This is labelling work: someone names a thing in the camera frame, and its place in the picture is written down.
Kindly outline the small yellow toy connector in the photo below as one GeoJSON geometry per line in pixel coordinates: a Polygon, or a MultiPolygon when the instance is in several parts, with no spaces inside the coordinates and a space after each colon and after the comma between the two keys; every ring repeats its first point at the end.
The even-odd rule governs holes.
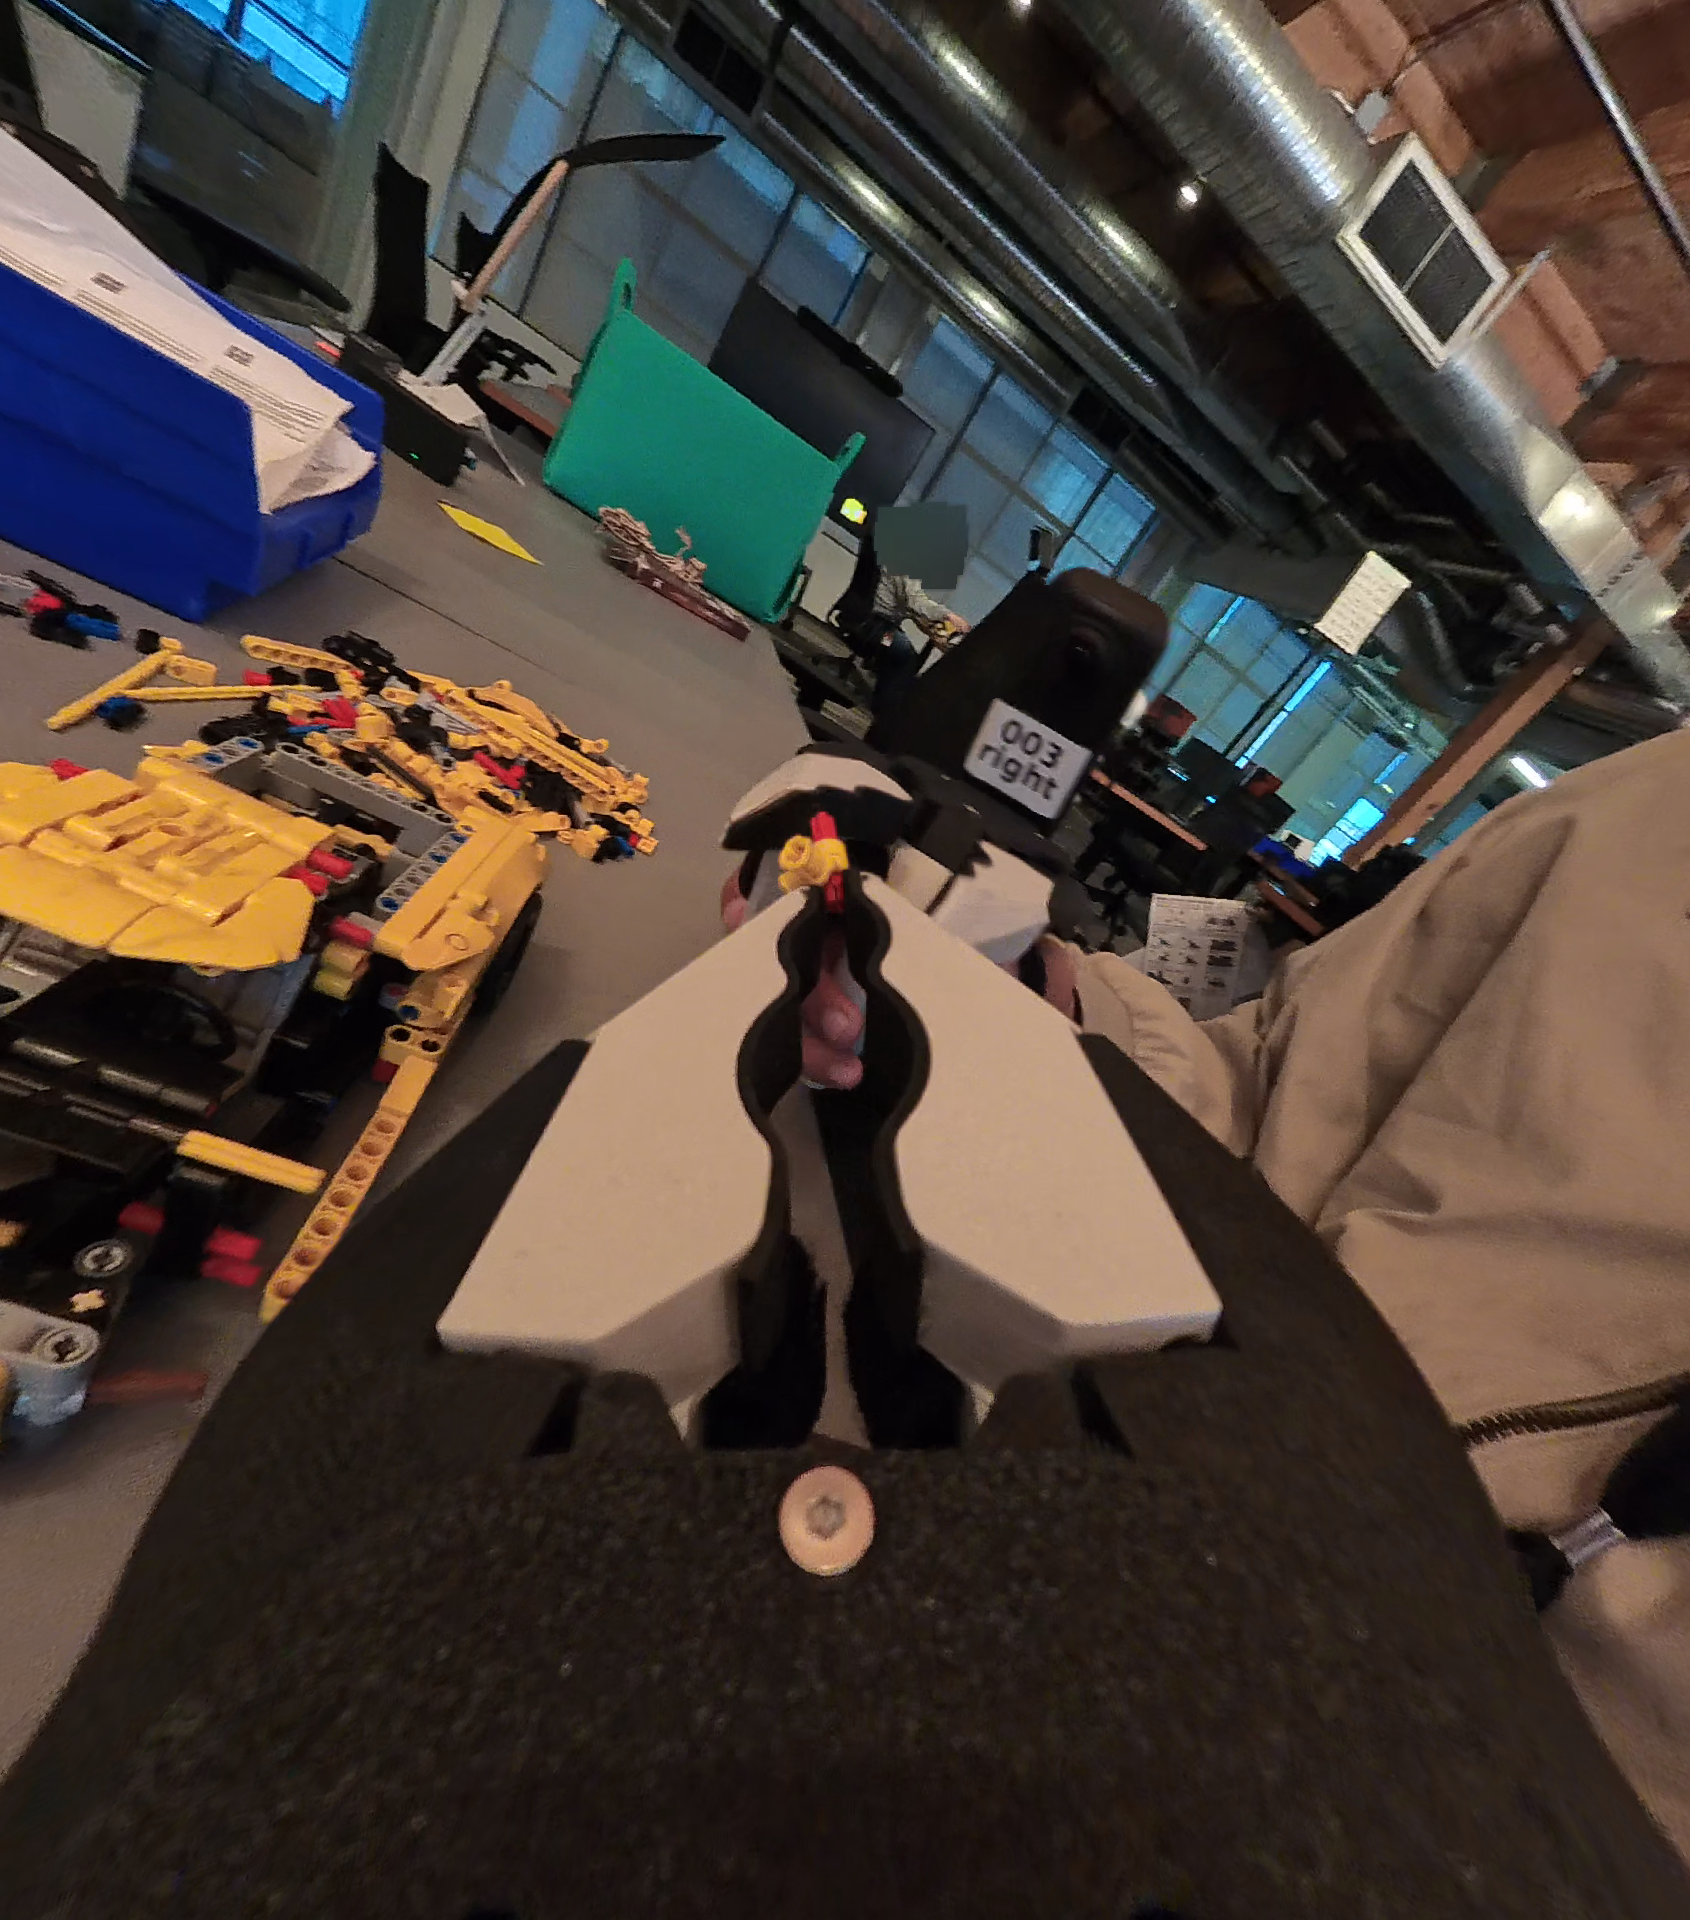
{"type": "Polygon", "coordinates": [[[789,834],[777,848],[777,888],[783,896],[815,888],[829,918],[843,918],[848,908],[848,867],[852,867],[848,838],[836,834],[836,815],[829,807],[815,807],[809,815],[809,829],[789,834]]]}

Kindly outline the black office chair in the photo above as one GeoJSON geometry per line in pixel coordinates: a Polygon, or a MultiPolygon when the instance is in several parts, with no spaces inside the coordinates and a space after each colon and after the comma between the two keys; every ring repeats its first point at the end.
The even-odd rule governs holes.
{"type": "Polygon", "coordinates": [[[1169,646],[1169,612],[1094,570],[1027,575],[863,744],[1059,820],[1169,646]]]}

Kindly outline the pile of small toy pieces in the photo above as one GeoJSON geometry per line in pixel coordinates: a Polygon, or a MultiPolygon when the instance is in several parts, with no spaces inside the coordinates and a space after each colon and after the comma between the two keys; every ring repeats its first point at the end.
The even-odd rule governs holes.
{"type": "Polygon", "coordinates": [[[158,767],[243,783],[379,838],[437,820],[529,823],[581,860],[657,849],[647,783],[511,680],[463,685],[351,628],[316,644],[243,634],[237,660],[216,660],[177,634],[110,620],[65,584],[25,581],[36,596],[16,601],[16,578],[0,575],[0,618],[16,612],[41,644],[88,644],[110,663],[25,736],[54,777],[77,777],[67,746],[120,744],[158,767]]]}

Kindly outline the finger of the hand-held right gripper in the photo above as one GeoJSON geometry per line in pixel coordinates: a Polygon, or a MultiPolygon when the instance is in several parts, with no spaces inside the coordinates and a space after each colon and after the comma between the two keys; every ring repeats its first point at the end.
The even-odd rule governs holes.
{"type": "Polygon", "coordinates": [[[801,752],[783,760],[738,793],[721,834],[721,848],[738,854],[745,904],[777,899],[783,843],[811,834],[815,810],[835,820],[835,838],[848,848],[891,848],[911,829],[921,793],[877,752],[801,752]]]}
{"type": "Polygon", "coordinates": [[[901,843],[891,849],[891,888],[942,932],[1017,974],[1051,931],[1055,876],[995,843],[977,843],[964,867],[901,843]]]}

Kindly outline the grey desk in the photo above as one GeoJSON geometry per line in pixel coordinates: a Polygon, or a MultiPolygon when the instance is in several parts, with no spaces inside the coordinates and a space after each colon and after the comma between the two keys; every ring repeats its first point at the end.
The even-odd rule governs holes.
{"type": "MultiPolygon", "coordinates": [[[[167,620],[216,660],[237,660],[243,634],[313,644],[362,628],[413,667],[520,685],[647,777],[660,849],[614,865],[553,849],[543,923],[520,974],[480,1033],[452,1045],[372,1186],[372,1209],[553,1043],[592,1033],[713,942],[729,802],[802,744],[789,680],[758,628],[734,644],[625,581],[601,562],[592,517],[549,496],[520,445],[506,458],[518,477],[476,464],[452,489],[388,464],[379,517],[351,549],[230,612],[167,620]],[[437,501],[498,520],[543,563],[463,538],[437,501]]],[[[41,570],[111,604],[136,628],[160,627],[138,601],[3,538],[0,570],[41,570]]],[[[94,646],[54,646],[0,618],[0,760],[41,760],[25,746],[40,715],[103,672],[94,646]]],[[[0,1776],[65,1691],[150,1501],[255,1338],[251,1290],[150,1279],[120,1313],[110,1364],[203,1371],[203,1398],[98,1401],[0,1449],[0,1776]]]]}

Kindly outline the white papers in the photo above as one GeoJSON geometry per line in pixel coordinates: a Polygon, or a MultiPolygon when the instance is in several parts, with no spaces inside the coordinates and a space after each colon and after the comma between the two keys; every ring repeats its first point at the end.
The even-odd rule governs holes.
{"type": "Polygon", "coordinates": [[[251,419],[259,513],[341,489],[379,464],[351,433],[351,398],[294,365],[272,331],[249,331],[220,314],[9,130],[0,130],[0,274],[51,290],[234,396],[251,419]]]}

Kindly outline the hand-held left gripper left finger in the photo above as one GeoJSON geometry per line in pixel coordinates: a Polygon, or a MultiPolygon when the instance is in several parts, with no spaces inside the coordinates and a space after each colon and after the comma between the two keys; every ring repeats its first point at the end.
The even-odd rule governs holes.
{"type": "Polygon", "coordinates": [[[822,918],[783,896],[592,1033],[443,1305],[452,1354],[630,1371],[669,1411],[738,1364],[738,1263],[777,1186],[772,1095],[738,1056],[777,999],[801,1014],[783,937],[822,918]]]}

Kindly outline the white ceiling air vent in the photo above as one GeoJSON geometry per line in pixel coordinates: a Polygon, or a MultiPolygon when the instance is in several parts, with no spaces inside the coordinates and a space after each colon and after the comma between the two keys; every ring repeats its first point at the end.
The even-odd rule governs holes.
{"type": "Polygon", "coordinates": [[[1513,271],[1421,134],[1387,143],[1339,225],[1339,253],[1429,365],[1474,349],[1513,286],[1513,271]]]}

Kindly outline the person's right forearm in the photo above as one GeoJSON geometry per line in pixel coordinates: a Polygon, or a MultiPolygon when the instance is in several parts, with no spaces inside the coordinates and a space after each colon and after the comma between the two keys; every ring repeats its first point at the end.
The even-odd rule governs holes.
{"type": "Polygon", "coordinates": [[[1379,1073],[1388,957],[1387,931],[1347,923],[1299,951],[1260,999],[1193,1020],[1134,966],[1044,937],[1047,999],[1111,1037],[1330,1244],[1355,1211],[1397,1209],[1410,1191],[1378,1145],[1397,1095],[1379,1073]]]}

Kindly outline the black monitor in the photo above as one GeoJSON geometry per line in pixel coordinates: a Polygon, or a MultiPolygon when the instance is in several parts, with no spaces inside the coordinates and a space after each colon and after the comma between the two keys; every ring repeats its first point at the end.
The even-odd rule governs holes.
{"type": "Polygon", "coordinates": [[[852,520],[848,501],[877,513],[903,501],[933,425],[908,408],[901,376],[848,344],[811,309],[788,309],[745,278],[707,370],[764,408],[822,456],[859,433],[856,458],[835,482],[829,517],[852,520]]]}

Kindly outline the blue plastic bin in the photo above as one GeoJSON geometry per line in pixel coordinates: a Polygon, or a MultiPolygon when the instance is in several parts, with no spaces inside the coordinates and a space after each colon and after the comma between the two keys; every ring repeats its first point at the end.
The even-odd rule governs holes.
{"type": "Polygon", "coordinates": [[[330,562],[379,517],[382,396],[200,294],[237,349],[272,349],[332,398],[365,473],[259,513],[243,405],[0,264],[0,538],[200,620],[330,562]]]}

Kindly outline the yellow toy car chassis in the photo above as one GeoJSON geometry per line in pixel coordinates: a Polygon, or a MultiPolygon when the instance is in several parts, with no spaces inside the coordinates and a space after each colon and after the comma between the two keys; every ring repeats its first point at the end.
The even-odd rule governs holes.
{"type": "Polygon", "coordinates": [[[299,1295],[563,829],[255,736],[0,760],[0,1443],[82,1411],[143,1279],[299,1295]]]}

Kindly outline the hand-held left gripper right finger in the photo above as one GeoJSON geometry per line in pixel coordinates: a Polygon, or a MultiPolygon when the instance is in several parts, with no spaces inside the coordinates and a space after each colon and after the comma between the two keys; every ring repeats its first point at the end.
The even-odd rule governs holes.
{"type": "Polygon", "coordinates": [[[852,1359],[877,1388],[1206,1340],[1219,1295],[1071,1020],[880,876],[852,880],[852,974],[852,1359]]]}

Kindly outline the silver ventilation duct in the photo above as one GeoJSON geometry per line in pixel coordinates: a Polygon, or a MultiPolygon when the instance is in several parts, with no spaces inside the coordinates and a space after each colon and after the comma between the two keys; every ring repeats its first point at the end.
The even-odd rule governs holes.
{"type": "Polygon", "coordinates": [[[1201,179],[1529,578],[1574,612],[1598,612],[1640,680],[1690,710],[1667,578],[1529,376],[1483,336],[1433,365],[1339,243],[1404,143],[1379,158],[1254,0],[1086,0],[1065,12],[1144,127],[1201,179]]]}

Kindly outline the yellow sticky note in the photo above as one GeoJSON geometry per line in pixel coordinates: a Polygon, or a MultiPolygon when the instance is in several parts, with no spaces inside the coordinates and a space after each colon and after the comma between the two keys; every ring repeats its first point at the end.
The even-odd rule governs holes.
{"type": "Polygon", "coordinates": [[[437,501],[437,513],[474,544],[511,556],[520,563],[543,563],[520,538],[511,538],[498,520],[474,517],[460,503],[437,501]]]}

